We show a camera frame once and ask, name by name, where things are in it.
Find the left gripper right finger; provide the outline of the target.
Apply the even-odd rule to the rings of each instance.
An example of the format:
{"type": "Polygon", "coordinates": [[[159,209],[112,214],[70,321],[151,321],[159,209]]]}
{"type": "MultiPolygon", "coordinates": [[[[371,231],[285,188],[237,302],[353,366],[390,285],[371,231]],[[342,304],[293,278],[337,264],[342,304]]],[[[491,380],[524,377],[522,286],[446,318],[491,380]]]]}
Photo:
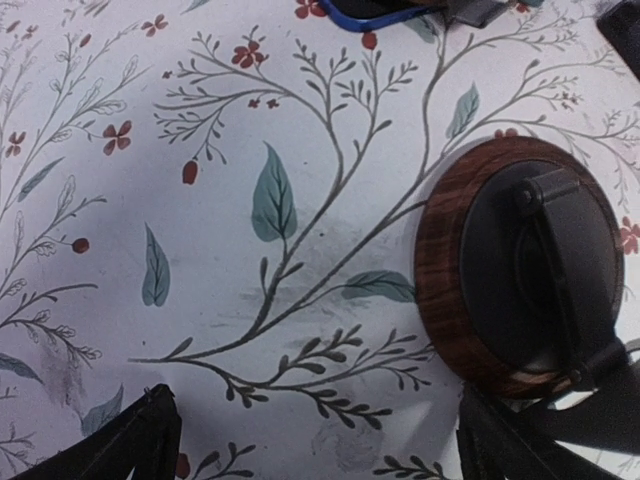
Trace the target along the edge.
{"type": "Polygon", "coordinates": [[[613,479],[614,474],[536,432],[500,400],[463,390],[456,431],[464,479],[613,479]]]}

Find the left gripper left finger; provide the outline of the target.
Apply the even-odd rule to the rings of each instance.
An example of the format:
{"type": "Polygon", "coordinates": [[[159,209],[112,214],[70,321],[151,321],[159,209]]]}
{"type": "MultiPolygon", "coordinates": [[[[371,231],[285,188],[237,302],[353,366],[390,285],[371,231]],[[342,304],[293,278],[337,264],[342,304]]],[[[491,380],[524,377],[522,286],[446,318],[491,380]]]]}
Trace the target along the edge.
{"type": "Polygon", "coordinates": [[[96,433],[16,478],[173,479],[180,439],[174,394],[157,384],[96,433]]]}

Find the black stand wooden base front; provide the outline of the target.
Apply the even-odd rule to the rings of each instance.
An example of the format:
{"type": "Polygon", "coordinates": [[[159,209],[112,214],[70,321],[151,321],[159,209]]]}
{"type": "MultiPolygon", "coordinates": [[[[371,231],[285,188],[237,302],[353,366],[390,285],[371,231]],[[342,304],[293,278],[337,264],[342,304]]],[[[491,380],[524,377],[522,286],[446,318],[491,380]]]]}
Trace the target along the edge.
{"type": "Polygon", "coordinates": [[[613,209],[572,155],[531,137],[481,143],[436,182],[414,250],[438,355],[554,439],[639,451],[639,367],[616,333],[624,252],[613,209]]]}

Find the black folding phone stand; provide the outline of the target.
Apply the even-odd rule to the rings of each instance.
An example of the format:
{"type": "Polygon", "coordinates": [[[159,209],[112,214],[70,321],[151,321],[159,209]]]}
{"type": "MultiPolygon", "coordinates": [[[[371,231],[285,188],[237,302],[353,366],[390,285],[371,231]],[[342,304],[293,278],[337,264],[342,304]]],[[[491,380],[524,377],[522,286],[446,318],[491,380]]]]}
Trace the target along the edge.
{"type": "Polygon", "coordinates": [[[599,16],[600,33],[639,78],[639,2],[621,1],[599,16]]]}

